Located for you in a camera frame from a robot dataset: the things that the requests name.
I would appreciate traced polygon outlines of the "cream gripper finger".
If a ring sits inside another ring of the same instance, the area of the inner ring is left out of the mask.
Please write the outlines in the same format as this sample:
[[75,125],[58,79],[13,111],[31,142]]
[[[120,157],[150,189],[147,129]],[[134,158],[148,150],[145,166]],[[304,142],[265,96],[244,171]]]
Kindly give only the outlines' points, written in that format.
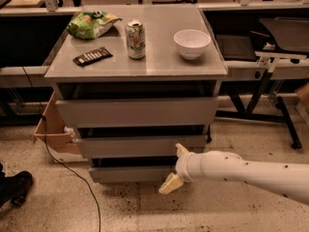
[[165,182],[159,188],[158,192],[160,194],[169,194],[172,191],[179,189],[182,186],[183,186],[183,180],[177,174],[170,173]]
[[180,143],[176,144],[176,148],[177,148],[177,157],[178,158],[180,158],[184,154],[188,154],[189,153],[189,151]]

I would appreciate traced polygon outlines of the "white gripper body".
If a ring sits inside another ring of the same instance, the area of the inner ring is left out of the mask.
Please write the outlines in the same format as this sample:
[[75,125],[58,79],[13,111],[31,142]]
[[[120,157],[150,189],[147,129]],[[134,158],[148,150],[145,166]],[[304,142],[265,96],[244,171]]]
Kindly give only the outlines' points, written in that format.
[[176,163],[176,173],[184,182],[193,182],[203,178],[201,168],[202,154],[182,154]]

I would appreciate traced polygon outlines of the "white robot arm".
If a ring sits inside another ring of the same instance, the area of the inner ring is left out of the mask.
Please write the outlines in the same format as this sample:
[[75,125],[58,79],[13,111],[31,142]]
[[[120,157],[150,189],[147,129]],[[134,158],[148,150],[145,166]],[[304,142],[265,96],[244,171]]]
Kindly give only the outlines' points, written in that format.
[[168,194],[204,179],[239,182],[264,189],[302,204],[309,204],[309,165],[302,163],[250,161],[231,152],[189,152],[177,143],[175,172],[171,172],[159,189]]

